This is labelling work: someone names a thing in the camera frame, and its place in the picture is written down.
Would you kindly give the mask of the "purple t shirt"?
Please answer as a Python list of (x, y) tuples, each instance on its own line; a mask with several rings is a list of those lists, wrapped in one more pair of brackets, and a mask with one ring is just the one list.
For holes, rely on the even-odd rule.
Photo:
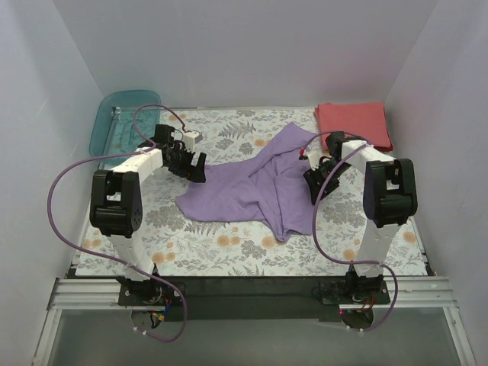
[(300, 149), (315, 134), (291, 122), (255, 157), (205, 167), (206, 181), (176, 198), (182, 213), (201, 222), (260, 221), (276, 239), (312, 234), (313, 204)]

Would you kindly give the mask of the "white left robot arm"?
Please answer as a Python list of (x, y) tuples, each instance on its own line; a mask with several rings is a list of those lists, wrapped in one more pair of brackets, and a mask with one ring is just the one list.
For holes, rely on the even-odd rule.
[(92, 178), (90, 223), (100, 230), (123, 261), (123, 277), (139, 281), (137, 297), (147, 305), (157, 303), (162, 286), (146, 274), (153, 262), (144, 249), (140, 227), (143, 223), (141, 184), (155, 171), (167, 168), (172, 174), (194, 183), (204, 183), (206, 155), (200, 153), (192, 163), (201, 133), (189, 131), (174, 138), (175, 128), (159, 124), (150, 141), (141, 143), (133, 154), (109, 170), (99, 169)]

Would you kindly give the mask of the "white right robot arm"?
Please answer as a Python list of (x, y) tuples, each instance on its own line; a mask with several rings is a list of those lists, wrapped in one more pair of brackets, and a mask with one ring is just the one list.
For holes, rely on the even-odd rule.
[[(345, 283), (346, 297), (354, 303), (366, 301), (373, 293), (368, 278), (381, 276), (394, 236), (418, 208), (416, 180), (410, 159), (395, 159), (378, 151), (373, 143), (343, 131), (326, 133), (330, 157), (307, 152), (307, 141), (300, 149), (300, 160), (309, 163), (304, 178), (313, 204), (312, 236), (316, 248), (331, 262), (348, 265), (357, 277)], [(338, 260), (321, 248), (316, 234), (320, 201), (339, 186), (339, 172), (350, 165), (364, 176), (363, 210), (367, 224), (358, 254), (353, 261)]]

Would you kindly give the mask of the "teal plastic bin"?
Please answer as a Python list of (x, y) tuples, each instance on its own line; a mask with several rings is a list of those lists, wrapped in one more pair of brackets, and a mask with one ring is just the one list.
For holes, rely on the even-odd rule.
[[(159, 124), (160, 110), (156, 107), (161, 99), (154, 91), (118, 91), (105, 97), (99, 105), (95, 118), (89, 154), (103, 156), (102, 162), (116, 166), (128, 159), (144, 139), (151, 137)], [(144, 104), (152, 104), (136, 112)]]

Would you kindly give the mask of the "folded red t shirt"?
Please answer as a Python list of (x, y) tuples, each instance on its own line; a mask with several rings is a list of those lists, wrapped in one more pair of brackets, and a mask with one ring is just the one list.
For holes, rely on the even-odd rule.
[(382, 101), (319, 104), (315, 108), (314, 115), (320, 132), (344, 131), (364, 137), (380, 151), (393, 150)]

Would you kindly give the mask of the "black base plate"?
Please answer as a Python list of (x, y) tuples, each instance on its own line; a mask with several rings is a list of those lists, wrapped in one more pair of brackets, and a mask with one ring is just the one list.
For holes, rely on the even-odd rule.
[(169, 322), (236, 319), (319, 319), (338, 322), (342, 305), (369, 310), (388, 305), (391, 286), (383, 278), (326, 277), (170, 277), (117, 278), (118, 303), (167, 312)]

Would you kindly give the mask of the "aluminium frame rail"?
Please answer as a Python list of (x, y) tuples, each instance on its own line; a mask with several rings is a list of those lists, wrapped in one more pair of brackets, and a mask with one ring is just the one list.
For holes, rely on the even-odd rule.
[[(375, 295), (344, 295), (333, 289), (336, 277), (269, 277), (269, 278), (219, 278), (183, 277), (174, 283), (184, 294), (187, 302), (210, 300), (218, 304), (235, 301), (243, 305), (250, 301), (266, 300), (272, 303), (294, 300), (311, 300), (324, 305), (354, 308), (363, 303), (374, 308), (396, 307), (454, 307), (457, 304), (449, 281), (443, 277), (410, 276), (397, 281), (387, 277)], [(123, 309), (142, 310), (161, 308), (167, 299), (177, 300), (172, 290), (150, 296), (136, 295), (114, 279), (61, 279), (56, 281), (48, 303), (49, 308), (59, 310)]]

